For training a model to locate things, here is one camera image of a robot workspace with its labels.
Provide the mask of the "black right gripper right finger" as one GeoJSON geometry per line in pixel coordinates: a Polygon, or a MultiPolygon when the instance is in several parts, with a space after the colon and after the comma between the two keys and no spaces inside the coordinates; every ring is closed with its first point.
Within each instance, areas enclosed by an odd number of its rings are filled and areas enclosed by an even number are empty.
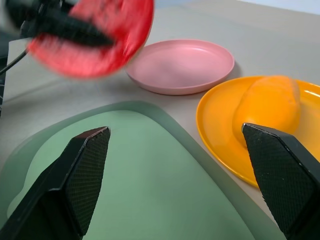
{"type": "Polygon", "coordinates": [[[288,240],[320,238],[320,163],[291,134],[242,125],[254,176],[274,220],[288,240]]]}

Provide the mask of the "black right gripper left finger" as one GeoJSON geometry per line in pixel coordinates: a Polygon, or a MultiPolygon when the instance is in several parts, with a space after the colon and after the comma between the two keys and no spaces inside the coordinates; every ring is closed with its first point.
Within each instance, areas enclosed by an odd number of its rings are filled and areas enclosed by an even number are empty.
{"type": "Polygon", "coordinates": [[[2,240],[81,240],[100,195],[111,130],[73,137],[0,230],[2,240]]]}

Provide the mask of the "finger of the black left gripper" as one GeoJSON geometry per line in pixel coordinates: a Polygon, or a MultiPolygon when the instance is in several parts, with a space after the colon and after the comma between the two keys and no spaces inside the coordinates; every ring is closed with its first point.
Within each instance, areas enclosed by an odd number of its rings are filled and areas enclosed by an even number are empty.
{"type": "Polygon", "coordinates": [[[38,32],[49,34],[76,44],[111,46],[113,40],[92,23],[72,17],[62,11],[45,11],[37,17],[38,32]]]}

